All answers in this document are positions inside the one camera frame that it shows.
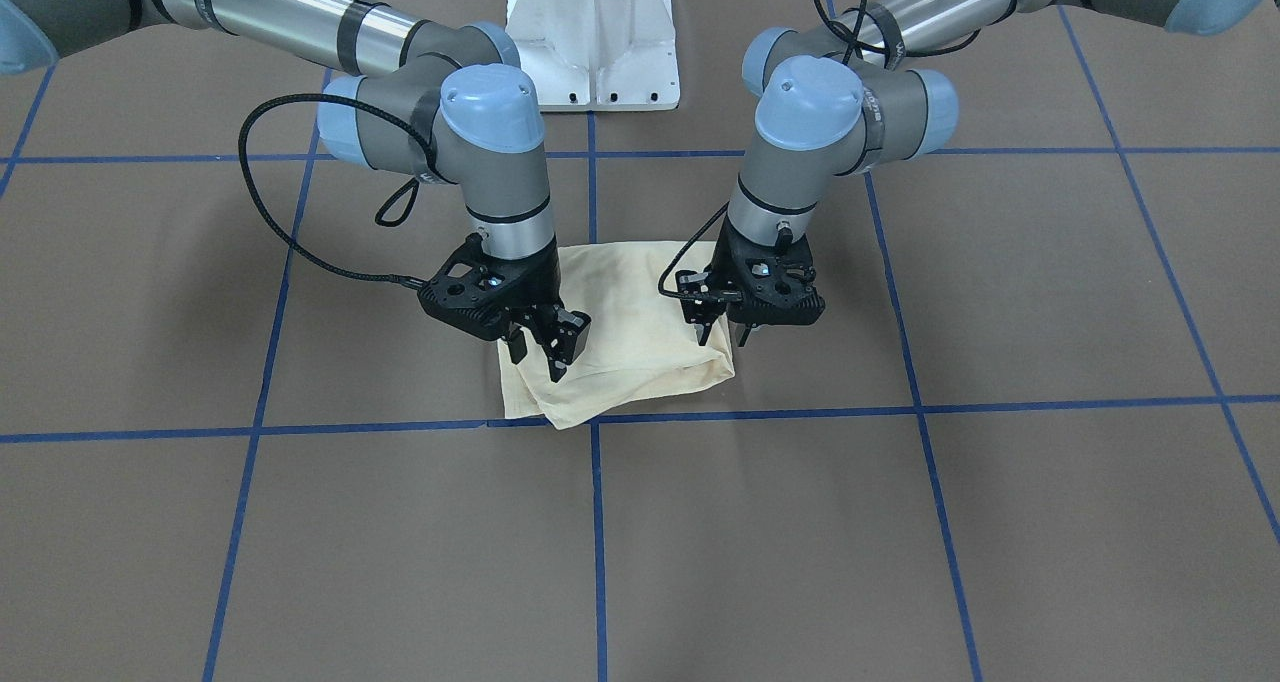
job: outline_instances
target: fabric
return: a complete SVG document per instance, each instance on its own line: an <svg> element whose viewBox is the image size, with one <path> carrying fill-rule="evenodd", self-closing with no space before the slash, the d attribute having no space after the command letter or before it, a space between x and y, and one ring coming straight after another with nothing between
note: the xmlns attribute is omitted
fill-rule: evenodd
<svg viewBox="0 0 1280 682"><path fill-rule="evenodd" d="M557 430L576 426L628 400L705 390L733 376L724 317L707 345L698 345L677 299L658 294L658 276L684 243L612 243L561 248L561 296L566 308L591 316L586 349L561 381L531 337L529 354L511 363L498 343L507 418L545 415ZM704 269L714 243L692 246L680 269ZM675 278L667 282L675 287Z"/></svg>

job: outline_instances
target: folded towel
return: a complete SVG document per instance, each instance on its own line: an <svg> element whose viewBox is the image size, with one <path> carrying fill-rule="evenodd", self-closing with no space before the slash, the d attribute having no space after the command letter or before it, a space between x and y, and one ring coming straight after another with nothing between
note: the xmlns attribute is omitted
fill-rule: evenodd
<svg viewBox="0 0 1280 682"><path fill-rule="evenodd" d="M707 345L699 345L680 302L658 294L658 275L681 244L561 248L564 307L591 316L586 349L553 383L547 358L532 340L521 363L511 363L507 344L498 343L507 418L545 415L557 430L564 430L628 400L700 392L732 377L726 319L713 326ZM707 267L714 246L709 241L692 246L680 267ZM675 287L673 278L667 284Z"/></svg>

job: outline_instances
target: blue tape grid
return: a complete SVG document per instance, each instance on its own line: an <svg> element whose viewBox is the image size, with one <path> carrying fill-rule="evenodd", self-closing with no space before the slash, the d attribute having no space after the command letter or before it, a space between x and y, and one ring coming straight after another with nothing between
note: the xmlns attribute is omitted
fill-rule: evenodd
<svg viewBox="0 0 1280 682"><path fill-rule="evenodd" d="M1075 55L1083 68L1089 88L1106 122L1111 134L1111 148L942 148L933 154L1116 154L1124 166L1125 175L1133 189L1134 198L1139 205L1148 234L1152 237L1156 252L1165 267L1166 276L1174 289L1179 307L1183 312L1188 330L1193 337L1202 363L1212 383L1215 395L1197 395L1196 398L1146 398L1146 399L1107 399L1107 400L1021 400L1021 403L988 403L988 404L960 404L960 406L925 406L920 399L919 386L915 379L914 363L911 362L910 343L905 319L892 275L892 264L888 246L884 239L883 223L874 193L874 182L867 178L868 198L872 207L876 234L884 264L886 282L890 289L890 298L899 322L899 334L902 347L904 366L909 385L911 388L911 407L864 407L864 408L837 408L837 409L740 409L740 412L700 412L700 413L667 413L667 415L612 415L602 416L590 422L591 432L591 479L593 479L593 518L595 534L595 585L596 585L596 655L598 678L608 679L608 636L605 615L605 557L604 557L604 508L602 486L602 445L600 427L608 424L663 424L663 422L723 422L748 421L749 418L842 418L842 417L878 417L878 416L914 416L919 427L920 440L924 450L929 481L934 495L934 504L938 514L938 523L942 532L943 546L947 563L955 587L956 605L961 618L965 636L965 645L969 653L970 668L975 681L982 679L982 669L974 642L973 628L969 621L964 586L960 577L959 564L951 540L950 525L946 516L946 504L942 495L942 486L938 479L932 444L928 432L928 416L931 415L972 415L972 413L1000 413L1000 412L1039 412L1039 409L1115 409L1115 408L1160 408L1160 407L1189 407L1189 406L1216 406L1222 411L1233 439L1239 450L1240 459L1253 482L1258 500L1271 523L1277 543L1280 543L1280 523L1271 500L1268 499L1257 468L1249 456L1242 432L1231 412L1231 406L1239 404L1275 404L1280 403L1280 395L1226 395L1212 366L1206 345L1199 335L1198 328L1192 317L1190 307L1181 293L1174 267L1167 257L1155 221L1147 209L1142 189L1137 177L1129 164L1130 154L1280 154L1280 146L1138 146L1138 148L1125 148L1115 131L1115 124L1107 114L1106 105L1101 97L1097 82L1093 79L1088 61L1080 49L1074 28L1062 9L1059 9L1061 20L1071 40ZM14 175L15 168L20 164L111 164L111 163L236 163L234 154L189 154L189 155L65 155L65 157L23 157L23 147L40 109L55 68L45 72L40 88L32 100L26 122L23 123L19 138L9 157L0 157L4 165L4 175L0 177L0 196L4 194ZM325 73L325 82L332 72ZM548 157L586 159L589 163L589 234L590 242L598 241L596 218L596 161L607 159L645 159L645 157L741 157L741 148L723 150L622 150L622 152L600 152L595 143L596 120L594 114L588 116L588 148L581 152L552 152ZM301 228L302 216L306 207L306 198L310 193L314 164L333 159L332 155L320 154L317 150L319 136L312 131L310 148L306 154L255 154L255 161L297 163L306 161L302 184L298 194L297 211L293 220L293 234ZM543 426L544 418L462 418L462 421L429 421L429 422L397 422L397 424L293 424L293 426L266 426L265 412L266 400L270 392L271 375L274 371L275 353L279 345L280 328L283 326L284 308L288 299L289 269L292 267L292 252L285 255L284 271L282 274L279 296L276 299L276 312L271 328L268 354L264 363L262 385L251 427L183 427L182 430L125 430L125 431L90 431L90 432L20 432L20 435L0 435L0 444L36 444L37 441L110 441L110 440L143 440L143 439L216 439L216 438L250 438L246 450L246 461L242 471L241 490L237 496L237 508L228 543L227 562L219 589L218 603L214 614L214 624L210 632L209 651L202 679L210 682L214 678L218 650L221 640L223 623L225 621L227 607L230 599L232 580L234 576L236 558L239 546L239 536L243 530L243 521L247 509L247 500L252 485L253 467L257 448L262 438L284 435L316 435L316 432L394 432L394 431L430 431L430 430L470 430L471 427L525 427Z"/></svg>
<svg viewBox="0 0 1280 682"><path fill-rule="evenodd" d="M320 90L325 90L333 81L333 70L325 70ZM320 127L312 125L311 143L307 147L307 163L302 170L302 184L298 189L298 203L293 211L293 226L289 235L298 239L302 226L302 216L306 214L307 196L311 194L311 175L315 173L316 152L320 148ZM261 427L266 422L266 399L271 392L271 376L275 371L275 354L279 351L280 330L284 326L284 307L289 299L289 273L293 267L293 250L284 255L284 271L280 273L280 290L275 302L275 317L271 322L271 335L266 345L266 360L262 363L262 385L257 395L257 407L253 409L253 427ZM253 482L253 468L257 462L257 448L261 440L260 432L253 432L244 450L244 468L241 473L239 494L236 498L236 514L232 521L232 534L227 543L227 562L223 566L223 580L218 589L218 604L214 608L214 623L209 632L209 650L205 654L205 670L202 682L212 682L214 672L218 668L218 651L223 641L223 623L227 621L227 605L230 603L232 578L236 575L236 559L239 554L241 532L244 527L244 514L248 508L248 495Z"/></svg>
<svg viewBox="0 0 1280 682"><path fill-rule="evenodd" d="M1125 177L1128 177L1129 187L1133 189L1134 201L1138 202L1138 209L1142 212L1142 220L1147 225L1147 232L1151 235L1151 244L1155 244L1156 253L1160 255L1160 264L1165 267L1165 276L1169 276L1169 285L1174 290L1174 296L1178 299L1178 307L1183 312L1183 317L1187 321L1187 330L1192 335L1192 340L1196 343L1196 349L1199 353L1201 362L1204 365L1204 374L1208 375L1208 380L1213 386L1213 394L1217 395L1220 407L1222 408L1222 417L1226 420L1226 426L1231 431L1231 438L1235 439L1235 449L1240 453L1240 461L1244 463L1244 470L1249 473L1249 481L1253 482L1253 490L1258 495L1258 503L1262 505L1262 512L1267 517L1267 522L1271 523L1271 532L1275 535L1276 543L1280 544L1280 522L1276 521L1276 512L1274 505L1271 505L1271 499L1267 496L1266 489L1262 486L1262 479L1258 476L1257 467L1253 466L1253 457L1249 454L1248 445L1244 444L1244 436L1240 435L1240 429L1235 422L1235 415L1231 412L1231 406L1226 398L1225 392L1222 392L1222 384L1217 377L1217 371L1213 369L1212 360L1208 358L1208 349L1204 345L1204 340L1199 334L1199 328L1196 325L1196 319L1192 317L1192 308L1188 305L1185 296L1183 294L1183 287L1178 282L1178 275L1174 273L1172 262L1170 262L1169 255L1165 252L1165 244L1160 239L1160 232L1156 230L1156 220L1151 216L1151 209L1147 209L1147 200L1143 198L1142 187L1138 186L1138 177L1133 173L1133 166L1129 164L1129 152L1120 145L1120 134L1116 134L1115 123L1111 122L1111 114L1107 113L1106 102L1102 102L1102 93L1098 90L1097 81L1093 79L1093 70L1089 70L1088 59L1084 58L1084 49L1080 47L1080 40L1075 36L1075 29L1071 27L1071 20L1066 17L1065 8L1057 8L1057 15L1062 20L1062 26L1066 27L1066 35L1071 40L1071 49L1075 50L1075 58L1080 61L1080 68L1084 72L1085 81L1089 82L1089 90L1093 91L1093 100L1098 104L1098 113L1102 113L1102 122L1106 122L1107 132L1111 134L1111 143L1115 146L1115 154L1120 157L1120 164L1124 166Z"/></svg>

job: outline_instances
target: black cable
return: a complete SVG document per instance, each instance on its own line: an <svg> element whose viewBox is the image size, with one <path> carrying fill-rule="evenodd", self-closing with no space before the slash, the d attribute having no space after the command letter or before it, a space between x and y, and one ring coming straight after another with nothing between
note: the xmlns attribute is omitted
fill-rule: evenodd
<svg viewBox="0 0 1280 682"><path fill-rule="evenodd" d="M719 218L724 216L724 212L728 212L727 202L724 203L723 207L717 209L716 214L712 214L710 220L708 220L705 225L699 228L698 232L694 232L694 235L689 237L687 243L685 243L685 246L680 248L680 252L676 253L676 257L672 258L667 269L663 269L662 275L658 276L658 294L668 296L672 299L689 299L689 302L723 302L723 299L719 298L718 296L709 296L701 293L681 293L681 290L668 290L667 278L671 276L671 273L673 271L673 269L676 269L677 264L680 264L681 258L685 257L685 253L689 252L689 248L691 248L691 246L694 246L696 241L701 239L701 235L705 235L707 230L710 230L712 225L714 225L714 223L719 220Z"/></svg>
<svg viewBox="0 0 1280 682"><path fill-rule="evenodd" d="M387 202L384 202L381 207L378 209L378 212L374 214L374 225L379 226L403 225L403 223L408 220L410 214L413 211L413 203L417 203L417 189L421 189L421 187L422 184L421 182L417 180L417 177L411 177L410 180L404 182L404 186L402 186L401 189L394 191L394 193L392 193L392 196L387 198ZM401 216L398 216L396 220L388 220L387 214L392 211L392 207L394 207L394 205L399 202L399 200L402 198L402 196L404 196L404 193L411 193L408 194L408 202L404 203L404 211L401 212Z"/></svg>
<svg viewBox="0 0 1280 682"><path fill-rule="evenodd" d="M836 36L836 38L840 38L840 41L846 45L844 64L849 64L850 58L854 56L854 54L856 54L859 59L863 58L863 52L881 54L881 56L886 59L890 56L890 50L877 47L873 44L865 44L865 41L860 41L858 38L863 29L863 22L867 17L867 3L868 0L858 0L858 6L846 9L846 15L850 12L858 12L858 17L854 18L854 27L850 29L850 27L844 22L832 20L831 13L827 12L827 5L823 4L822 0L813 0L813 6L818 10L819 20L822 20L823 26L826 26L827 29ZM951 47L906 50L906 52L902 54L902 58L940 58L942 54L960 52L961 49L969 47L969 45L978 38L978 32L980 31L982 29L974 29L973 35L969 35L968 38L960 41L960 44L951 45Z"/></svg>
<svg viewBox="0 0 1280 682"><path fill-rule="evenodd" d="M271 228L271 232L275 232L275 235L280 237L280 239L283 239L284 243L289 246L289 250L293 250L293 252L302 255L303 258L307 258L307 262L315 264L316 267L324 269L324 271L326 273L334 273L334 275L338 276L347 276L351 278L351 280L389 282L393 285L408 287L408 289L411 290L421 290L422 287L426 285L426 282L419 280L419 278L416 276L366 275L366 273L353 273L351 271L351 269L343 269L335 266L334 264L325 262L323 261L323 258L316 257L316 255L308 252L305 248L305 246L298 243L297 239L293 239L293 237L289 235L288 232L284 232L284 228L279 226L278 223L275 223L274 218L271 218L271 214L268 211L266 205L262 203L262 196L259 193L257 184L253 180L253 173L250 170L248 136L250 132L253 129L253 125L256 125L256 123L260 120L261 116L264 116L264 114L273 111L273 109L275 107L284 107L284 105L287 104L301 104L301 102L339 104L343 105L343 107L355 107L358 109L358 111L361 113L372 114L372 116L378 116L379 120L384 120L390 123L390 125L399 127L399 129L406 132L406 134L408 134L410 138L412 138L413 141L416 141L419 146L421 146L422 154L429 154L430 143L424 138L424 136L421 136L416 129L413 129L410 123L401 120L401 118L394 116L394 114L392 113L385 113L383 111L383 109L374 107L374 105L371 104L360 102L360 100L356 99L337 97L337 95L332 93L289 93L284 95L284 97L270 99L268 100L268 102L257 105L256 109L248 113L248 116L244 118L243 125L241 125L241 134L238 143L241 171L244 175L244 186L248 189L250 198L253 201L253 207L256 207L257 212L261 214L262 220L266 221L266 225ZM392 196L389 203L384 205L380 214L384 214L390 207L390 203L394 203L398 198L401 198L404 191L410 189L410 184L401 187L398 193ZM408 209L412 209L412 200L408 203ZM408 209L406 209L404 212L406 216L408 214Z"/></svg>

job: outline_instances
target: robotic arm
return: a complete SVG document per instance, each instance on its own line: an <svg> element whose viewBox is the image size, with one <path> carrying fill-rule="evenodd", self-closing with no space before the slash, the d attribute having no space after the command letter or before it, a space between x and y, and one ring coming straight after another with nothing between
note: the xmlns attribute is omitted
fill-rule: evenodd
<svg viewBox="0 0 1280 682"><path fill-rule="evenodd" d="M247 36L347 72L325 93L410 123L426 148L355 107L325 102L317 114L334 157L462 186L474 232L435 276L413 280L425 312L507 342L517 362L530 330L552 380L564 375L590 317L559 298L536 91L500 27L452 29L372 0L0 0L0 72L46 67L161 22Z"/></svg>
<svg viewBox="0 0 1280 682"><path fill-rule="evenodd" d="M951 52L963 44L942 45L1056 3L1216 35L1261 0L878 0L836 18L819 4L823 23L814 29L762 32L742 61L742 79L760 99L755 134L712 264L677 273L676 293L663 290L681 299L699 340L722 313L741 326L740 345L754 328L817 321L824 303L806 232L831 177L933 152L955 131L950 81L900 64ZM530 330L559 380L590 317L559 299L541 118L503 29L485 22L449 29L372 0L0 0L0 72L46 67L166 20L347 72L329 99L412 125L425 145L375 114L320 105L321 138L335 157L462 186L474 232L431 280L415 280L426 313L507 340L516 360L521 330Z"/></svg>
<svg viewBox="0 0 1280 682"><path fill-rule="evenodd" d="M764 325L812 325L826 307L813 285L805 232L832 175L941 148L959 100L933 70L897 70L1015 12L1064 3L1188 35L1216 35L1262 0L878 0L805 32L765 29L746 50L742 81L760 99L755 134L727 205L712 264L676 273L675 294L705 344L727 313L746 344Z"/></svg>

